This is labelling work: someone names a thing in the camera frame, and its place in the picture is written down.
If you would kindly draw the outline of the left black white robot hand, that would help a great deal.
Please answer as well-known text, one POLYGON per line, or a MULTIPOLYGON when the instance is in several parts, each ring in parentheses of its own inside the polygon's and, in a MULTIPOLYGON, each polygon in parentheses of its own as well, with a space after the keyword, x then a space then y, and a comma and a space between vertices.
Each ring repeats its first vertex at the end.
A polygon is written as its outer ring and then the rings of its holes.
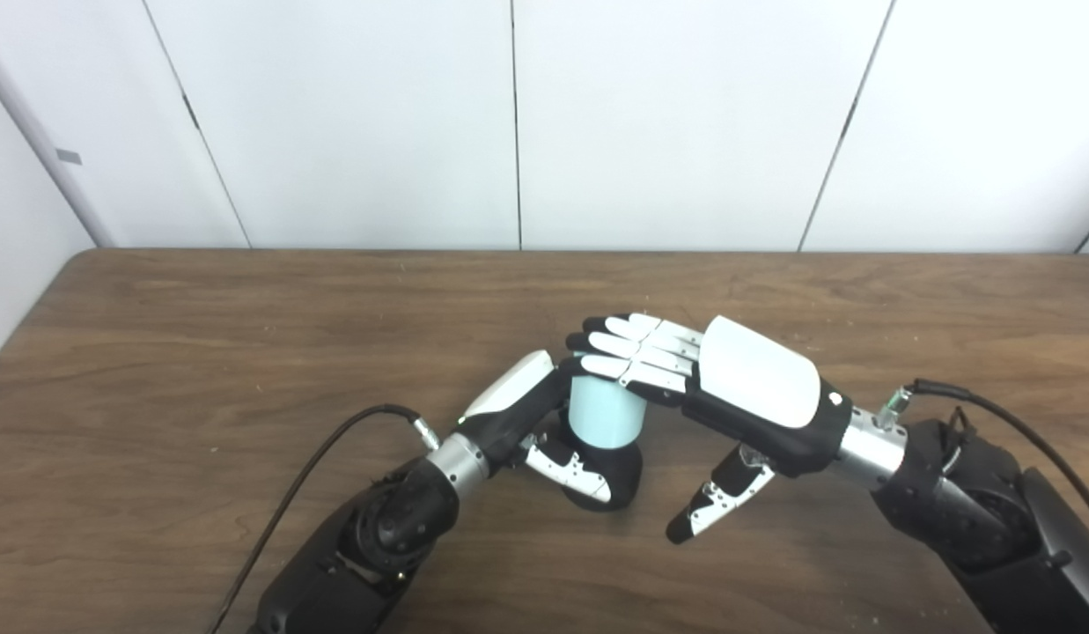
POLYGON ((473 458, 482 461, 485 478, 504 467, 528 466, 571 492, 611 502, 611 485, 588 468, 577 450, 533 432, 568 394, 570 379, 556 370, 548 351, 533 350, 475 398, 455 434, 472 446, 473 458))

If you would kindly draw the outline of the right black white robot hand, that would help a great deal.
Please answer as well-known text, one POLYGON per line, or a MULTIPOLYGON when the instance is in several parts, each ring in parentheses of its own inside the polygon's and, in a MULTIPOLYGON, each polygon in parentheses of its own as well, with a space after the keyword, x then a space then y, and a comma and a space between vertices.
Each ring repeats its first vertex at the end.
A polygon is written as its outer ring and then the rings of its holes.
POLYGON ((641 313, 594 316, 565 341, 562 370, 617 385, 736 441, 666 526, 681 545, 741 508, 776 475, 829 470, 851 425, 851 398, 803 357, 729 318, 705 330, 641 313))

